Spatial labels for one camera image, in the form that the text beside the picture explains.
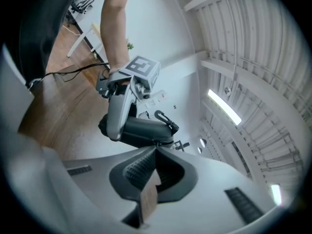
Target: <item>small plant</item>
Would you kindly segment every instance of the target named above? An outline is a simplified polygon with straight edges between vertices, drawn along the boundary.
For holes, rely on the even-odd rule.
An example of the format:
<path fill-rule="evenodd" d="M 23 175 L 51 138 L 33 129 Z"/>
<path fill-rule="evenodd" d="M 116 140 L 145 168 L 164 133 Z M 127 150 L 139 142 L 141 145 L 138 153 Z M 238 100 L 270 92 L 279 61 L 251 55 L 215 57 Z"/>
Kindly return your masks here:
<path fill-rule="evenodd" d="M 129 39 L 127 38 L 127 44 L 128 44 L 128 50 L 133 49 L 134 45 L 129 42 Z"/>

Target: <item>human arm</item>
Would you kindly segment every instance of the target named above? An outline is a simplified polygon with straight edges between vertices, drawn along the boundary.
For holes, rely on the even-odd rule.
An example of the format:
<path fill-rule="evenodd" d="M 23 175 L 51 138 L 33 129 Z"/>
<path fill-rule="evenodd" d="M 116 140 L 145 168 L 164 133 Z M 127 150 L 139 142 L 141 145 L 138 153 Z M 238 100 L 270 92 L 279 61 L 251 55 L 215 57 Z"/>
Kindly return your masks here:
<path fill-rule="evenodd" d="M 129 61 L 126 41 L 127 0 L 105 0 L 101 12 L 101 38 L 105 48 L 110 73 Z"/>

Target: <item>black cable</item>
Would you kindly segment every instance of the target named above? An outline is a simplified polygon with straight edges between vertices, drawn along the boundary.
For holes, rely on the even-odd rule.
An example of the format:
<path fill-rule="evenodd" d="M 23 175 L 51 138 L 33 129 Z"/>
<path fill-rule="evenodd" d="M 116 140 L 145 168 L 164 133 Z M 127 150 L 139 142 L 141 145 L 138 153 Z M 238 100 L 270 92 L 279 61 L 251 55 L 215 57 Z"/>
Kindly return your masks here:
<path fill-rule="evenodd" d="M 80 72 L 81 72 L 81 71 L 78 71 L 77 74 L 75 74 L 73 78 L 71 78 L 71 79 L 69 79 L 69 80 L 66 80 L 65 82 L 68 82 L 68 81 L 73 80 L 77 75 L 79 75 Z"/>
<path fill-rule="evenodd" d="M 103 76 L 103 77 L 105 77 L 105 76 L 104 76 L 104 72 L 105 72 L 106 70 L 107 70 L 107 69 L 104 69 L 104 70 L 102 71 L 102 76 Z"/>
<path fill-rule="evenodd" d="M 73 74 L 73 73 L 76 73 L 76 72 L 81 72 L 82 70 L 85 70 L 87 68 L 91 68 L 91 67 L 95 67 L 95 66 L 101 66 L 101 65 L 103 65 L 105 67 L 105 65 L 109 65 L 109 63 L 108 62 L 93 63 L 93 64 L 90 64 L 88 66 L 85 66 L 85 67 L 82 67 L 82 68 L 78 68 L 78 69 L 76 69 L 74 71 L 70 71 L 70 72 L 50 72 L 50 73 L 46 74 L 44 77 L 49 76 L 49 75 L 53 75 L 53 74 L 59 74 L 59 75 L 62 75 L 62 76 L 66 75 L 66 74 Z"/>
<path fill-rule="evenodd" d="M 65 82 L 68 82 L 68 81 L 73 80 L 82 70 L 85 70 L 87 68 L 92 68 L 92 67 L 95 67 L 95 66 L 102 66 L 102 65 L 104 66 L 105 70 L 109 70 L 109 67 L 107 67 L 107 65 L 109 65 L 108 62 L 93 63 L 93 64 L 90 64 L 88 66 L 85 66 L 85 67 L 82 67 L 82 68 L 78 68 L 78 69 L 76 69 L 74 71 L 70 71 L 70 72 L 50 72 L 50 73 L 46 74 L 41 80 L 37 80 L 37 81 L 33 82 L 32 84 L 28 84 L 27 87 L 28 87 L 28 89 L 31 89 L 32 87 L 34 87 L 37 84 L 39 84 L 46 76 L 49 76 L 49 75 L 58 74 L 58 75 L 64 76 L 64 75 L 67 75 L 67 74 L 77 73 L 73 78 L 65 81 Z"/>

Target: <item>table leg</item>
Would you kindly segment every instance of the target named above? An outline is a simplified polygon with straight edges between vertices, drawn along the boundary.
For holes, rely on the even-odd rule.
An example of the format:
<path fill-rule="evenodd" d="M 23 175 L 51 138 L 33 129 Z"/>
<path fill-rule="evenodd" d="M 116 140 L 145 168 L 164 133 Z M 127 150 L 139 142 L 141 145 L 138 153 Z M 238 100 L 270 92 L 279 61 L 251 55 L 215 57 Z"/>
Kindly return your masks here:
<path fill-rule="evenodd" d="M 81 43 L 81 41 L 85 38 L 85 36 L 91 31 L 92 29 L 90 28 L 89 31 L 85 31 L 81 34 L 81 36 L 77 39 L 77 41 L 75 41 L 75 43 L 73 44 L 73 46 L 71 47 L 71 49 L 69 50 L 69 52 L 67 53 L 67 57 L 70 57 L 72 55 L 72 53 L 74 52 L 74 50 L 78 47 L 79 43 Z"/>
<path fill-rule="evenodd" d="M 100 47 L 102 43 L 99 43 L 95 48 L 91 49 L 91 52 L 95 51 L 98 47 Z"/>

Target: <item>white table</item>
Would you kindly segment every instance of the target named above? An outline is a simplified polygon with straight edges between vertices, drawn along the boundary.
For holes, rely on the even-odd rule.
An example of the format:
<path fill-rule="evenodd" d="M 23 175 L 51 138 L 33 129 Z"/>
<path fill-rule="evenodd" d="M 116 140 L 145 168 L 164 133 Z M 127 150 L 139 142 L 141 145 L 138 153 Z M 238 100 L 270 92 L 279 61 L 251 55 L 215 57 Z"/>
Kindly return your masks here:
<path fill-rule="evenodd" d="M 94 47 L 93 49 L 91 49 L 91 52 L 93 52 L 94 50 L 96 50 L 98 47 L 102 46 L 102 40 L 101 40 L 101 32 L 100 32 L 100 26 L 98 24 L 95 23 L 91 23 L 91 27 L 89 30 L 86 30 L 85 32 L 83 32 L 81 34 L 81 36 L 75 41 L 75 43 L 73 44 L 73 46 L 71 47 L 71 49 L 69 50 L 69 52 L 67 53 L 67 57 L 70 57 L 72 55 L 72 53 L 75 51 L 75 49 L 78 47 L 79 43 L 81 43 L 81 41 L 87 36 L 87 34 L 93 31 L 95 33 L 95 35 L 99 38 L 100 40 L 100 44 L 96 47 Z"/>

